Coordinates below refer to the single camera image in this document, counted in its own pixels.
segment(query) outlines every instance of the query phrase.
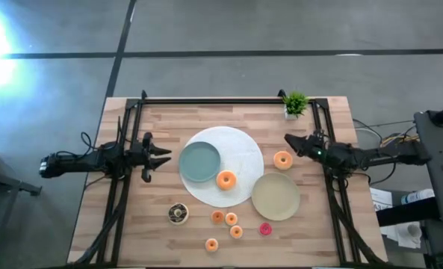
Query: gray floor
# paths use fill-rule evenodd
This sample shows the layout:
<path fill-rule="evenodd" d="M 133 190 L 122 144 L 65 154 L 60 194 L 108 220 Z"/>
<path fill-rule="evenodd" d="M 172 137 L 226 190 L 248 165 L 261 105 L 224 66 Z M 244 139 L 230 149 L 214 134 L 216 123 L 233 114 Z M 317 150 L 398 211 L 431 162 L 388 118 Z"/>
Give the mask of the gray floor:
<path fill-rule="evenodd" d="M 0 44 L 10 45 L 2 52 L 115 52 L 127 7 L 128 0 L 0 1 Z M 432 48 L 443 48 L 443 0 L 140 0 L 126 51 Z M 95 137 L 112 65 L 0 61 L 0 158 L 9 173 L 43 186 L 40 197 L 19 195 L 0 268 L 65 262 L 85 175 L 41 179 L 39 161 L 60 149 L 84 151 L 82 131 Z M 443 55 L 125 59 L 114 95 L 139 96 L 142 89 L 151 96 L 270 96 L 279 89 L 345 95 L 353 117 L 387 123 L 443 108 Z M 369 133 L 358 136 L 361 146 L 376 145 Z M 370 174 L 380 179 L 389 169 Z M 379 187 L 429 186 L 423 167 L 399 166 Z M 422 266 L 419 256 L 389 258 Z"/>

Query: teal plate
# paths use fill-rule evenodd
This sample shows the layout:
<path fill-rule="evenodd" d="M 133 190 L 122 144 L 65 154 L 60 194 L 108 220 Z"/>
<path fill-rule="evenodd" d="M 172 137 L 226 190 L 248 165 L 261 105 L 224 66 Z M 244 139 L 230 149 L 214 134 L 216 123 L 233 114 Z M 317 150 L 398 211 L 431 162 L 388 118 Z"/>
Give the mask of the teal plate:
<path fill-rule="evenodd" d="M 206 142 L 189 144 L 179 156 L 179 172 L 192 182 L 213 179 L 220 171 L 220 164 L 220 153 Z"/>

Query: wooden table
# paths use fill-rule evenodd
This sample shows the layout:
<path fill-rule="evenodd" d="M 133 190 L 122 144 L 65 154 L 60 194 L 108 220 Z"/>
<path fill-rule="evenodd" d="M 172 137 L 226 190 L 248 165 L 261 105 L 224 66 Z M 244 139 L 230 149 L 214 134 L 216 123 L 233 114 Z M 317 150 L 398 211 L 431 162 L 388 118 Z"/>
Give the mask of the wooden table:
<path fill-rule="evenodd" d="M 327 97 L 337 141 L 356 144 L 347 98 Z M 126 98 L 107 100 L 102 116 L 97 144 L 115 140 L 117 118 L 123 117 Z M 336 266 L 332 221 L 327 202 L 323 171 L 309 158 L 294 157 L 293 167 L 283 172 L 299 187 L 301 204 L 290 219 L 270 221 L 273 233 L 262 237 L 258 227 L 266 222 L 253 208 L 251 199 L 224 212 L 234 212 L 244 236 L 235 240 L 229 236 L 226 224 L 214 225 L 210 213 L 215 208 L 192 197 L 179 178 L 179 154 L 197 132 L 214 126 L 231 126 L 250 135 L 264 156 L 264 172 L 278 172 L 273 155 L 291 148 L 284 134 L 303 136 L 314 130 L 312 110 L 298 120 L 284 119 L 282 105 L 144 105 L 139 137 L 151 132 L 156 146 L 171 149 L 173 158 L 152 172 L 152 182 L 145 183 L 138 167 L 131 178 L 128 205 L 120 247 L 119 266 L 132 267 L 200 267 L 200 266 Z M 88 181 L 99 178 L 91 173 Z M 373 251 L 387 260 L 380 228 L 374 213 L 371 193 L 364 176 L 349 179 L 347 189 L 356 228 Z M 69 252 L 69 262 L 75 261 L 102 227 L 109 180 L 91 185 L 85 192 Z M 175 202 L 188 206 L 190 217 L 184 225 L 168 222 L 168 208 Z M 216 238 L 220 249 L 207 253 L 204 243 Z M 347 234 L 344 245 L 349 252 Z M 111 251 L 111 240 L 108 242 Z"/>

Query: orange donut toy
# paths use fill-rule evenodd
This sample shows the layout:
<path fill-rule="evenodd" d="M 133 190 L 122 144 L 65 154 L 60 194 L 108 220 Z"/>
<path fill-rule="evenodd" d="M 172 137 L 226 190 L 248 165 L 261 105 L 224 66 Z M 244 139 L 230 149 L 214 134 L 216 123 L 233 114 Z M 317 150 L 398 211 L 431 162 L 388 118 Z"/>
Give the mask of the orange donut toy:
<path fill-rule="evenodd" d="M 243 236 L 243 228 L 241 228 L 239 225 L 234 225 L 233 227 L 231 227 L 231 229 L 229 230 L 229 234 L 235 238 L 235 239 L 239 239 L 241 238 L 241 236 Z"/>
<path fill-rule="evenodd" d="M 233 226 L 238 223 L 238 216 L 235 213 L 228 213 L 225 217 L 226 224 Z"/>
<path fill-rule="evenodd" d="M 211 221 L 213 221 L 213 223 L 215 224 L 219 224 L 222 223 L 224 220 L 224 213 L 219 211 L 219 210 L 215 210 L 213 211 L 213 213 L 211 213 Z"/>
<path fill-rule="evenodd" d="M 216 184 L 223 191 L 231 190 L 236 185 L 236 175 L 228 170 L 221 171 L 216 177 Z"/>
<path fill-rule="evenodd" d="M 205 248 L 208 252 L 215 252 L 216 250 L 218 250 L 218 240 L 214 238 L 209 238 L 208 240 L 206 240 Z"/>
<path fill-rule="evenodd" d="M 274 166 L 279 170 L 287 170 L 293 165 L 293 156 L 286 151 L 274 155 Z"/>

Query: toy food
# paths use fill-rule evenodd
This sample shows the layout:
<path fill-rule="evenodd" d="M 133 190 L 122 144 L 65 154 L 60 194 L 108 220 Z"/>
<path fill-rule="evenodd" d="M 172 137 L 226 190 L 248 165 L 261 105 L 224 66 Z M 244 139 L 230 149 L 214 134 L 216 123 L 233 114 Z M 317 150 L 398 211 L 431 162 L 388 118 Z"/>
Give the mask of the toy food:
<path fill-rule="evenodd" d="M 231 229 L 229 230 L 229 234 L 236 239 L 241 238 L 241 236 L 243 236 L 243 228 L 241 228 L 239 225 L 234 225 L 233 227 L 231 227 Z"/>
<path fill-rule="evenodd" d="M 215 210 L 213 211 L 213 213 L 211 213 L 211 221 L 213 221 L 213 223 L 222 223 L 224 220 L 224 213 L 219 211 L 219 210 Z"/>
<path fill-rule="evenodd" d="M 223 191 L 231 190 L 236 185 L 236 175 L 228 170 L 221 171 L 216 177 L 216 184 Z"/>
<path fill-rule="evenodd" d="M 233 226 L 238 222 L 238 216 L 235 213 L 228 213 L 225 217 L 226 224 Z"/>
<path fill-rule="evenodd" d="M 269 223 L 263 223 L 259 227 L 259 232 L 262 235 L 270 235 L 272 231 L 273 231 L 273 228 L 271 227 L 271 225 Z"/>
<path fill-rule="evenodd" d="M 293 156 L 286 151 L 274 155 L 274 166 L 279 170 L 287 170 L 293 165 Z"/>
<path fill-rule="evenodd" d="M 215 252 L 218 250 L 218 241 L 214 238 L 209 238 L 206 240 L 205 248 L 208 252 Z"/>
<path fill-rule="evenodd" d="M 168 211 L 168 220 L 170 220 L 172 224 L 182 225 L 188 219 L 188 215 L 188 207 L 182 203 L 176 203 L 172 205 Z"/>

